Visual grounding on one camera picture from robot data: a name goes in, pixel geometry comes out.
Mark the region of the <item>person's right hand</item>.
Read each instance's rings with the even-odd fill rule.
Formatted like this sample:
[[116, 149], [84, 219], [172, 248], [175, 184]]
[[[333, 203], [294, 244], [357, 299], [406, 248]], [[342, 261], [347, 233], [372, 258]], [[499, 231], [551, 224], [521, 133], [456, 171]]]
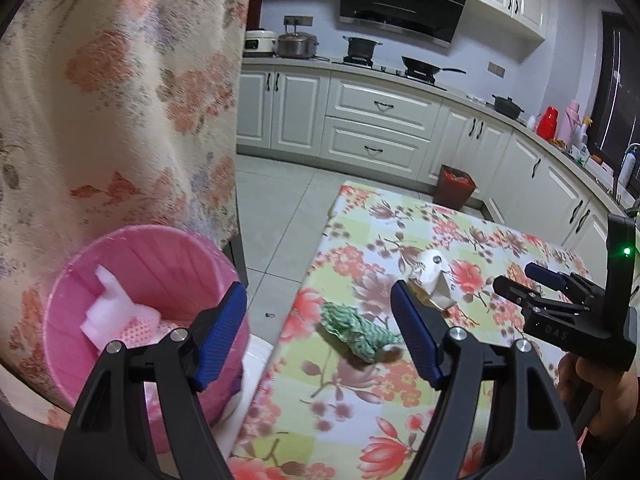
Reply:
[[614, 438], [622, 434], [638, 411], [636, 364], [626, 372], [616, 372], [567, 353], [559, 362], [559, 383], [556, 387], [563, 402], [573, 399], [582, 380], [602, 392], [600, 408], [588, 426], [590, 434], [600, 438]]

